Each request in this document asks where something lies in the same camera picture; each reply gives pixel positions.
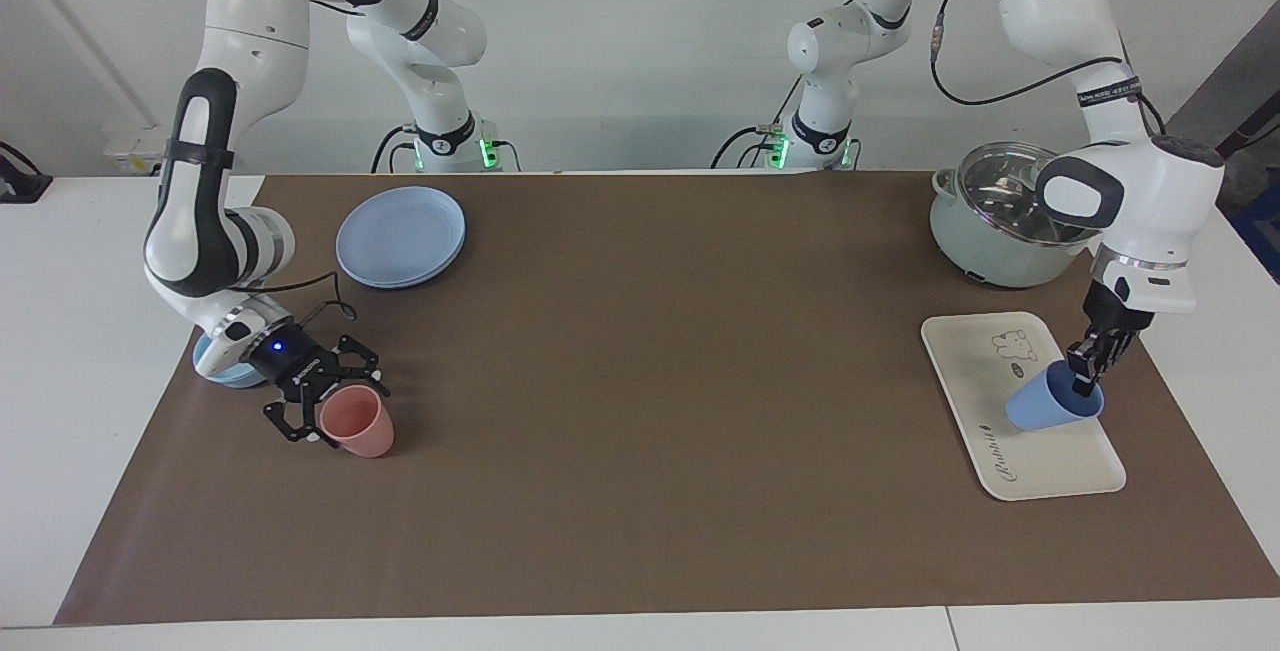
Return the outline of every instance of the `plate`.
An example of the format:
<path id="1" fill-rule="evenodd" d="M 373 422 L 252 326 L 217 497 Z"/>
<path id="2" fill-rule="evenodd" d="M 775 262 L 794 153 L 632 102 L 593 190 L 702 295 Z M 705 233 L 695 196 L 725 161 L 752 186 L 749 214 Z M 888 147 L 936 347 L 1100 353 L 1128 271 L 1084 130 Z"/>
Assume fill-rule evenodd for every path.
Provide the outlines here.
<path id="1" fill-rule="evenodd" d="M 338 231 L 338 265 L 371 288 L 408 288 L 438 276 L 462 251 L 466 219 L 444 191 L 384 191 L 356 206 Z"/>

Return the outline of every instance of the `white wall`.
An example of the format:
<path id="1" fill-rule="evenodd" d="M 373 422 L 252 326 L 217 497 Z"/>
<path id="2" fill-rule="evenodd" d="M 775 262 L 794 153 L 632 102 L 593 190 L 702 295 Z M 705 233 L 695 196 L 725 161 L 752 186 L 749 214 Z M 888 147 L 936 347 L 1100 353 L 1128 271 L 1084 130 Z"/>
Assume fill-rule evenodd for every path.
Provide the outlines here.
<path id="1" fill-rule="evenodd" d="M 148 113 L 169 122 L 198 54 L 204 0 L 64 0 L 119 69 Z M 520 145 L 526 168 L 703 168 L 736 128 L 768 122 L 794 81 L 786 35 L 796 20 L 842 0 L 458 0 L 489 28 L 489 55 L 461 75 L 477 113 Z M 940 168 L 992 139 L 1048 148 L 1085 141 L 1068 86 L 997 107 L 942 100 L 928 77 L 928 26 L 940 0 L 916 0 L 915 37 L 891 58 L 861 68 L 856 136 L 868 168 Z M 1180 107 L 1275 0 L 1112 0 L 1148 95 L 1166 115 Z M 64 127 L 93 146 L 95 127 L 119 114 L 81 100 L 101 90 L 46 84 L 61 60 L 28 58 L 15 72 L 9 27 L 0 45 L 0 87 L 26 81 L 46 114 L 76 107 Z M 988 95 L 1033 81 L 1044 68 L 1011 50 L 993 0 L 954 0 L 942 73 L 955 90 Z M 407 118 L 396 87 L 346 42 L 337 14 L 314 10 L 310 81 L 287 113 L 261 123 L 242 145 L 253 171 L 361 171 L 385 128 Z M 8 98 L 0 132 L 14 127 Z M 49 139 L 15 128 L 19 139 Z M 86 162 L 84 169 L 91 168 Z M 83 169 L 59 168 L 59 171 Z"/>

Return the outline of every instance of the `cup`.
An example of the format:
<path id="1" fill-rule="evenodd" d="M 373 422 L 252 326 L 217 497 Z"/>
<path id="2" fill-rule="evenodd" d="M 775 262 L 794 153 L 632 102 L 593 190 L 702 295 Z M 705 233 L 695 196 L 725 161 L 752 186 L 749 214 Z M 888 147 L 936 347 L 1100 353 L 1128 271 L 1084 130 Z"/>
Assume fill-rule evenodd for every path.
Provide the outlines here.
<path id="1" fill-rule="evenodd" d="M 370 386 L 347 386 L 334 391 L 320 405 L 320 431 L 365 459 L 385 454 L 396 440 L 396 428 L 383 396 Z"/>
<path id="2" fill-rule="evenodd" d="M 1102 413 L 1106 399 L 1101 386 L 1093 386 L 1093 393 L 1080 396 L 1071 388 L 1075 373 L 1066 361 L 1053 361 L 1030 379 L 1027 386 L 1014 393 L 1005 404 L 1005 414 L 1014 426 L 1023 431 L 1039 431 L 1097 418 Z"/>

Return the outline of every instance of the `brown table surface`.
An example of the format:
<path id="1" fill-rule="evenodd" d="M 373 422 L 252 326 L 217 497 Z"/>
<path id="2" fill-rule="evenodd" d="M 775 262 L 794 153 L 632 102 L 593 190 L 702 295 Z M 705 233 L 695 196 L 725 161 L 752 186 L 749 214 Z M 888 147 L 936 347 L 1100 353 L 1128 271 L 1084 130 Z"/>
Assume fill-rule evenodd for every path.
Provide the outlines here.
<path id="1" fill-rule="evenodd" d="M 383 356 L 393 453 L 292 446 L 271 390 L 180 365 L 59 624 L 1280 596 L 1142 347 L 1106 381 L 1123 492 L 982 491 L 920 324 L 1029 310 L 1074 340 L 1088 260 L 966 281 L 924 174 L 274 176 L 279 281 L 394 185 L 462 203 L 462 255 L 314 326 Z"/>

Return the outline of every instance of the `robotic hand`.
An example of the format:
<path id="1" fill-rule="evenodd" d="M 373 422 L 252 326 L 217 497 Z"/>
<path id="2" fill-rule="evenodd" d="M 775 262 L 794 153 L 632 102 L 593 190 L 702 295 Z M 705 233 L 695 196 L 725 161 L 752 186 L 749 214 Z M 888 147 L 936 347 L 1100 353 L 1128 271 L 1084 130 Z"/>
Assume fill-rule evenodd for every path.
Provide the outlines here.
<path id="1" fill-rule="evenodd" d="M 911 0 L 850 0 L 791 31 L 790 56 L 805 75 L 800 107 L 782 132 L 786 168 L 831 168 L 852 120 L 856 64 L 906 42 Z M 1207 146 L 1151 137 L 1138 107 L 1142 91 L 1107 0 L 998 0 L 1016 49 L 1069 69 L 1092 145 L 1055 159 L 1037 178 L 1051 217 L 1101 230 L 1093 285 L 1084 303 L 1091 326 L 1069 349 L 1074 391 L 1092 394 L 1156 313 L 1194 308 L 1187 265 L 1208 221 L 1224 162 Z M 933 29 L 933 60 L 942 15 Z"/>
<path id="2" fill-rule="evenodd" d="M 329 350 L 293 315 L 266 295 L 265 281 L 293 258 L 288 221 L 270 208 L 225 208 L 227 176 L 244 130 L 288 107 L 301 95 L 310 43 L 310 0 L 209 0 L 197 72 L 178 100 L 160 200 L 146 238 L 146 274 L 163 299 L 204 329 L 211 344 L 197 361 L 201 376 L 247 361 L 282 391 L 264 413 L 291 441 L 319 434 L 315 405 L 339 382 L 381 385 L 378 356 L 343 336 Z M 371 38 L 365 52 L 384 68 L 407 67 L 424 86 L 412 90 L 420 141 L 443 168 L 483 168 L 475 123 L 457 78 L 430 63 L 476 63 L 484 27 L 449 0 L 323 0 L 364 9 L 352 36 Z M 411 91 L 425 90 L 421 95 Z M 448 139 L 444 148 L 439 139 Z M 361 363 L 343 365 L 342 356 Z M 284 420 L 288 402 L 302 405 L 302 426 Z"/>

